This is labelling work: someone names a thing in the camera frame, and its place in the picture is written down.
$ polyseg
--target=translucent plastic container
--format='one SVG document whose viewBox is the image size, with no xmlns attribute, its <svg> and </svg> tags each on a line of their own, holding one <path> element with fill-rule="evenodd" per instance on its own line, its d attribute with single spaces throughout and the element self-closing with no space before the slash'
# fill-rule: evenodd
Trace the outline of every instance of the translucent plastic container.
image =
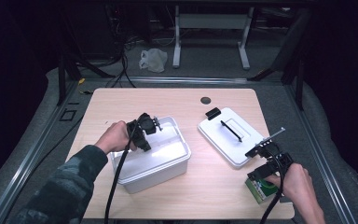
<svg viewBox="0 0 358 224">
<path fill-rule="evenodd" d="M 163 183 L 187 170 L 191 151 L 179 131 L 174 119 L 159 119 L 162 131 L 145 135 L 151 149 L 143 151 L 138 148 L 130 151 L 124 161 L 118 178 L 128 193 L 136 193 Z M 111 153 L 113 167 L 116 171 L 122 152 Z"/>
</svg>

